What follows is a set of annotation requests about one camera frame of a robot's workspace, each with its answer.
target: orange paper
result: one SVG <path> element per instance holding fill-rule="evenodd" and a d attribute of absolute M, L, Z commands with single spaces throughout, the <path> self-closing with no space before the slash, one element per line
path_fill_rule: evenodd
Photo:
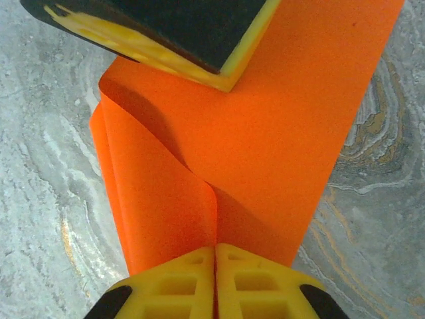
<path fill-rule="evenodd" d="M 290 265 L 401 6 L 282 1 L 228 94 L 117 58 L 91 128 L 130 274 L 217 242 Z"/>

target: marble floor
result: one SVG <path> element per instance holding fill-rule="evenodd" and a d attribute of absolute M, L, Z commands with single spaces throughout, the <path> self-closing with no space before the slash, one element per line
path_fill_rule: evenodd
<path fill-rule="evenodd" d="M 406 0 L 294 268 L 350 318 L 425 319 L 425 2 Z M 88 129 L 114 56 L 0 7 L 0 318 L 82 318 L 127 275 Z"/>

